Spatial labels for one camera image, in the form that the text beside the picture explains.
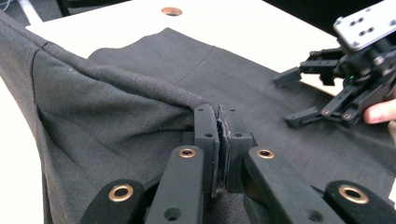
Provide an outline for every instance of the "bolt hole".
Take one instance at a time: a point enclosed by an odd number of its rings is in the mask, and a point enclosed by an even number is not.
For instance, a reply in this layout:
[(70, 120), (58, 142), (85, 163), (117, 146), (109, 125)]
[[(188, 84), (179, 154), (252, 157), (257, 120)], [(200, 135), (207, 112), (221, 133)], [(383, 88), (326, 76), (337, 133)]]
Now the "bolt hole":
[(163, 216), (168, 220), (168, 221), (176, 221), (181, 217), (181, 211), (178, 208), (169, 208), (165, 211)]
[(114, 192), (114, 195), (116, 195), (117, 197), (122, 197), (125, 196), (128, 193), (128, 189), (117, 189)]
[(180, 16), (183, 12), (177, 7), (164, 7), (161, 12), (167, 16)]
[(269, 151), (260, 151), (260, 155), (268, 157), (271, 155), (271, 153)]
[(190, 148), (184, 148), (178, 152), (178, 155), (181, 158), (185, 158), (185, 159), (192, 158), (195, 156), (195, 150)]
[(346, 190), (346, 195), (348, 195), (348, 196), (350, 196), (352, 198), (357, 198), (357, 199), (359, 199), (361, 197), (361, 195), (357, 191), (352, 190), (352, 189), (347, 189)]
[(181, 151), (181, 154), (183, 154), (185, 156), (190, 156), (190, 155), (192, 155), (192, 151), (189, 149), (186, 149), (186, 150)]
[(257, 155), (264, 159), (272, 159), (275, 156), (275, 153), (268, 149), (259, 149), (257, 151)]
[(323, 221), (323, 215), (314, 210), (314, 209), (309, 209), (307, 210), (308, 213), (308, 218), (309, 220), (313, 221), (313, 222), (322, 222)]

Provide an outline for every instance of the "metal bracket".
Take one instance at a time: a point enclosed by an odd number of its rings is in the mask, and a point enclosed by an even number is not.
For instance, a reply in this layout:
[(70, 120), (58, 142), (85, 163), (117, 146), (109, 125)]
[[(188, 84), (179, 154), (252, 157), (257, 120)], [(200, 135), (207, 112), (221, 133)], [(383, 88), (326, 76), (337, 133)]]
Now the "metal bracket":
[(357, 51), (396, 31), (395, 8), (394, 0), (385, 0), (339, 18), (333, 28), (351, 50)]
[(139, 182), (115, 180), (96, 194), (79, 224), (140, 223), (146, 210), (144, 195)]
[(344, 223), (279, 154), (254, 147), (243, 167), (245, 193), (268, 208), (270, 223)]
[(274, 82), (278, 87), (286, 86), (292, 82), (301, 80), (301, 71), (299, 67), (293, 67), (274, 77)]
[(202, 223), (203, 173), (204, 152), (200, 148), (175, 148), (145, 223)]
[(205, 153), (204, 193), (216, 195), (219, 166), (219, 134), (212, 105), (194, 110), (194, 145)]
[(294, 129), (301, 128), (320, 119), (323, 119), (323, 117), (315, 106), (285, 117), (288, 126)]
[(346, 223), (396, 223), (394, 208), (356, 183), (334, 181), (327, 186), (323, 199)]
[(242, 157), (253, 147), (253, 137), (248, 132), (244, 121), (235, 109), (219, 107), (219, 123), (221, 126), (220, 161), (222, 182), (231, 193), (244, 192), (241, 176)]

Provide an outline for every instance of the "gray fabric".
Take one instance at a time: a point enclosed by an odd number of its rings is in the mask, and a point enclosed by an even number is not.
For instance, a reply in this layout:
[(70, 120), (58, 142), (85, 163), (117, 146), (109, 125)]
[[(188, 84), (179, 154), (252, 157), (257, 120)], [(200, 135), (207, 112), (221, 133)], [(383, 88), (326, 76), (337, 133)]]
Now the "gray fabric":
[[(348, 129), (319, 122), (300, 130), (287, 127), (286, 115), (324, 106), (332, 99), (323, 92), (303, 83), (277, 88), (272, 81), (276, 72), (170, 29), (123, 49), (99, 49), (90, 59), (165, 80), (214, 105), (237, 109), (259, 146), (284, 156), (319, 189), (345, 179), (392, 203), (388, 196), (396, 176), (396, 148), (387, 124), (360, 123)], [(207, 223), (246, 222), (240, 196), (224, 194), (213, 204), (216, 207), (206, 208)]]
[(46, 223), (78, 223), (110, 181), (158, 175), (204, 98), (81, 59), (0, 12), (0, 75), (35, 136)]

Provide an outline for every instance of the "dark gray cloth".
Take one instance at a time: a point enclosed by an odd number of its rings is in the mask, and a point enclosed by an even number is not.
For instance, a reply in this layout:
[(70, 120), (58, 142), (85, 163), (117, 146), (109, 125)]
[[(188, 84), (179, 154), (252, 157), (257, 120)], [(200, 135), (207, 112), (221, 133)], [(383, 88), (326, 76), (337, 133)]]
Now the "dark gray cloth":
[(159, 175), (204, 98), (79, 58), (0, 12), (0, 75), (35, 137), (46, 223), (78, 223), (120, 178)]
[[(300, 130), (287, 127), (283, 120), (286, 115), (326, 105), (332, 99), (326, 93), (303, 83), (277, 88), (272, 81), (276, 72), (171, 29), (122, 49), (99, 49), (90, 59), (156, 77), (197, 93), (214, 105), (237, 109), (259, 146), (280, 153), (319, 189), (344, 179), (392, 203), (388, 196), (396, 176), (396, 148), (387, 124), (361, 122), (348, 129), (319, 122)], [(215, 199), (216, 208), (211, 209), (221, 216), (215, 216), (217, 221), (206, 221), (244, 223), (241, 202), (240, 197), (226, 194)]]
[[(37, 142), (46, 223), (78, 223), (113, 180), (159, 174), (181, 133), (193, 130), (192, 110), (207, 103), (241, 111), (259, 145), (312, 185), (347, 179), (388, 197), (396, 153), (386, 125), (289, 129), (284, 115), (330, 97), (300, 83), (277, 89), (274, 71), (226, 50), (167, 29), (85, 60), (0, 12), (0, 52), (0, 75)], [(241, 195), (206, 203), (205, 223), (247, 222)]]

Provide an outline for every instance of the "screw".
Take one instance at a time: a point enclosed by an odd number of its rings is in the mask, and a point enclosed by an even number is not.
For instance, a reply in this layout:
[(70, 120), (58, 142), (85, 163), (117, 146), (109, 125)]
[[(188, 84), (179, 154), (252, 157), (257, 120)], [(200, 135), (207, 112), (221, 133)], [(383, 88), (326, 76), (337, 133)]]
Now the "screw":
[(351, 119), (351, 118), (352, 118), (352, 115), (350, 115), (350, 114), (343, 115), (343, 119)]
[(387, 74), (389, 74), (392, 70), (391, 69), (386, 69), (385, 71), (382, 72), (382, 76), (386, 76)]
[(322, 114), (323, 115), (328, 115), (330, 113), (330, 111), (328, 109), (323, 109), (322, 110)]
[(337, 21), (335, 21), (335, 25), (339, 25), (339, 24), (341, 24), (341, 22), (342, 22), (343, 18), (344, 18), (344, 17), (340, 17), (340, 18), (338, 18), (338, 19), (337, 19)]
[(362, 76), (367, 76), (369, 73), (371, 72), (371, 70), (369, 68), (364, 68), (361, 70), (361, 75)]
[(181, 153), (182, 153), (183, 155), (190, 156), (190, 155), (192, 154), (192, 151), (190, 151), (190, 150), (183, 150), (183, 151), (181, 151)]
[(373, 63), (374, 63), (375, 65), (380, 65), (380, 64), (383, 63), (383, 62), (384, 62), (384, 58), (383, 58), (382, 56), (378, 56), (378, 57), (376, 57), (376, 58), (373, 59)]

